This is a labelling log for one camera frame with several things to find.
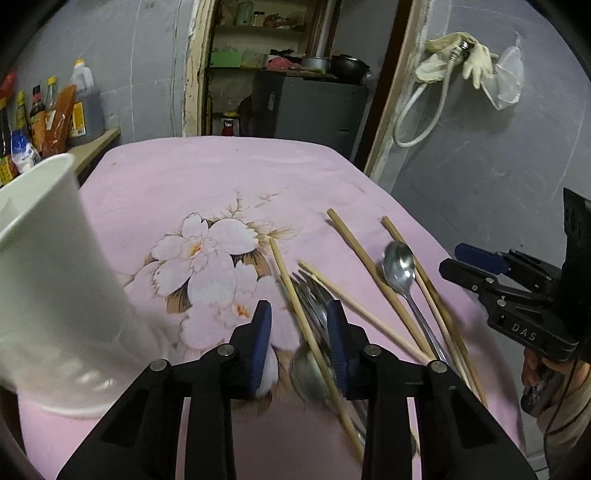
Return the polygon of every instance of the table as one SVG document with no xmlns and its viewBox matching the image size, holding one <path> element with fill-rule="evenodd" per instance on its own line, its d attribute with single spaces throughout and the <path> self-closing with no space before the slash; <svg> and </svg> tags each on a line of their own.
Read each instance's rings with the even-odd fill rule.
<svg viewBox="0 0 591 480">
<path fill-rule="evenodd" d="M 447 253 L 387 192 L 333 150 L 255 138 L 146 141 L 108 152 L 80 194 L 131 303 L 176 342 L 174 360 L 198 358 L 227 341 L 235 325 L 248 321 L 258 299 L 271 302 L 277 374 L 267 394 L 234 412 L 239 479 L 356 480 L 361 471 L 336 418 L 304 404 L 291 387 L 288 366 L 299 338 L 277 284 L 269 235 L 289 269 L 297 268 L 298 259 L 318 266 L 410 340 L 365 267 L 328 223 L 330 207 L 376 260 L 390 240 L 379 219 L 392 219 L 459 318 L 491 413 L 523 448 L 512 375 L 480 305 L 439 276 Z M 438 332 L 420 290 L 414 297 Z M 412 361 L 360 317 L 347 314 L 371 342 Z M 48 414 L 23 398 L 20 412 L 27 453 L 48 480 L 97 421 Z"/>
</svg>

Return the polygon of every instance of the red bag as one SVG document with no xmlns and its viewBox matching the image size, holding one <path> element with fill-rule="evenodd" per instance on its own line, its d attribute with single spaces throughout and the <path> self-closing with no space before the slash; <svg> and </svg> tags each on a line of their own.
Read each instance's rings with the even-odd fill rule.
<svg viewBox="0 0 591 480">
<path fill-rule="evenodd" d="M 14 95 L 14 87 L 17 84 L 17 74 L 13 70 L 8 72 L 6 78 L 0 85 L 0 98 L 10 99 Z"/>
</svg>

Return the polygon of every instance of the door frame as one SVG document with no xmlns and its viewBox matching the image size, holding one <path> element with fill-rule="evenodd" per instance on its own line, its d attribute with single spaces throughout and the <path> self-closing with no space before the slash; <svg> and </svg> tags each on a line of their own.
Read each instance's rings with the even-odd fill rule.
<svg viewBox="0 0 591 480">
<path fill-rule="evenodd" d="M 384 66 L 354 159 L 355 166 L 373 181 L 384 170 L 400 99 L 412 84 L 414 69 L 423 53 L 429 6 L 430 0 L 400 0 L 398 4 Z"/>
<path fill-rule="evenodd" d="M 183 135 L 187 137 L 199 136 L 203 132 L 206 68 L 218 2 L 219 0 L 195 0 L 191 15 L 193 20 L 189 26 L 183 102 Z M 416 59 L 422 52 L 421 33 L 426 24 L 429 3 L 430 0 L 400 0 L 392 25 L 384 67 L 354 162 L 374 181 L 383 170 L 392 144 L 398 100 L 404 92 L 404 86 L 410 81 Z"/>
</svg>

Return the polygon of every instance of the cooking pot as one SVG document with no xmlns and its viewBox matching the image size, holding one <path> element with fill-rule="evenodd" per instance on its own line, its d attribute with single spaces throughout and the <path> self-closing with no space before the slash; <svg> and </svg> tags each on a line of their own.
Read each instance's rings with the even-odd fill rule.
<svg viewBox="0 0 591 480">
<path fill-rule="evenodd" d="M 304 57 L 301 59 L 301 66 L 307 70 L 328 72 L 330 70 L 330 60 L 324 57 Z"/>
<path fill-rule="evenodd" d="M 358 85 L 369 72 L 369 65 L 350 55 L 332 55 L 330 72 L 346 83 Z"/>
</svg>

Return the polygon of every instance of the green box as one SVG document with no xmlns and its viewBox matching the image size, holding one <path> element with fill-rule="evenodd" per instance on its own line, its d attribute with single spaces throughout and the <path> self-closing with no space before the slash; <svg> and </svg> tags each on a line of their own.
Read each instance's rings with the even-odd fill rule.
<svg viewBox="0 0 591 480">
<path fill-rule="evenodd" d="M 213 51 L 209 59 L 210 67 L 239 68 L 242 54 L 239 51 Z"/>
</svg>

